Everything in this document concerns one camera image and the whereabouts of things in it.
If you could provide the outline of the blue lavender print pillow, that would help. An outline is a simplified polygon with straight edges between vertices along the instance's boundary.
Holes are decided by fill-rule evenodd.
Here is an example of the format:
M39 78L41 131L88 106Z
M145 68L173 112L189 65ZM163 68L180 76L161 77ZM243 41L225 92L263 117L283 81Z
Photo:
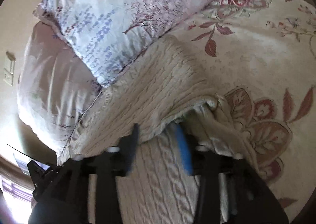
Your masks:
M108 86L150 44L211 1L42 0L34 14Z

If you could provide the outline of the pale pink satin pillow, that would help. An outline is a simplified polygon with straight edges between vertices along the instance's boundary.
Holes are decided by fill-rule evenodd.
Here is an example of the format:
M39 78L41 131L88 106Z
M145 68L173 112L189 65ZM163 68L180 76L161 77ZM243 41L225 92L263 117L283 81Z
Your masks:
M88 67L53 29L38 22L25 49L17 89L18 114L59 154L101 90Z

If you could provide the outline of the floral quilt bedspread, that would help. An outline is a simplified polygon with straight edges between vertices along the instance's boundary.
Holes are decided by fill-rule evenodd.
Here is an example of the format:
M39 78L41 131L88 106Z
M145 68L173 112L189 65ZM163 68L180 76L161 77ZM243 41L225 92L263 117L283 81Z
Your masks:
M223 95L290 221L315 190L315 8L215 0L172 30Z

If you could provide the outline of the beige cable-knit sweater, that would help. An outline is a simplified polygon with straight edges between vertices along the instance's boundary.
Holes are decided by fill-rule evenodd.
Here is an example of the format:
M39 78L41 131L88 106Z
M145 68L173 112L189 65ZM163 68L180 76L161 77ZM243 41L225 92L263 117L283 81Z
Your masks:
M257 158L233 126L227 101L211 87L193 54L170 34L153 43L113 85L102 90L78 122L57 162L97 155L139 124L139 146L127 177L117 180L124 223L191 223L198 182L179 161L166 126L183 120L218 154Z

